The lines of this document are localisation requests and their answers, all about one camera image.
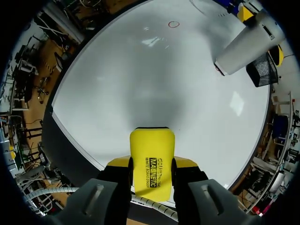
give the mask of metal shelf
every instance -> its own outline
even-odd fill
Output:
[[[290,95],[290,115],[289,115],[288,132],[287,132],[287,134],[285,136],[285,143],[284,143],[283,151],[282,151],[282,153],[280,155],[276,171],[275,171],[274,175],[271,177],[268,185],[265,187],[265,189],[262,191],[262,193],[258,196],[257,200],[254,203],[252,203],[249,207],[245,208],[245,210],[247,209],[246,213],[249,213],[253,209],[253,207],[255,207],[259,203],[259,201],[262,199],[262,197],[269,190],[271,184],[273,183],[273,181],[276,178],[278,172],[280,171],[281,165],[284,162],[285,153],[286,153],[286,151],[289,149],[289,147],[291,145],[291,137],[292,137],[293,130],[294,130],[294,128],[292,128],[292,125],[293,125],[293,98],[292,98],[292,94],[291,93],[289,93],[289,95]]]

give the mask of whiteboard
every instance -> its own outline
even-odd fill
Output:
[[[169,127],[176,156],[225,188],[235,182],[261,135],[270,87],[256,88],[245,68],[225,77],[215,69],[244,28],[224,12],[210,0],[147,1],[83,48],[60,83],[53,117],[96,168],[130,154],[135,128]],[[174,207],[173,196],[165,204]]]

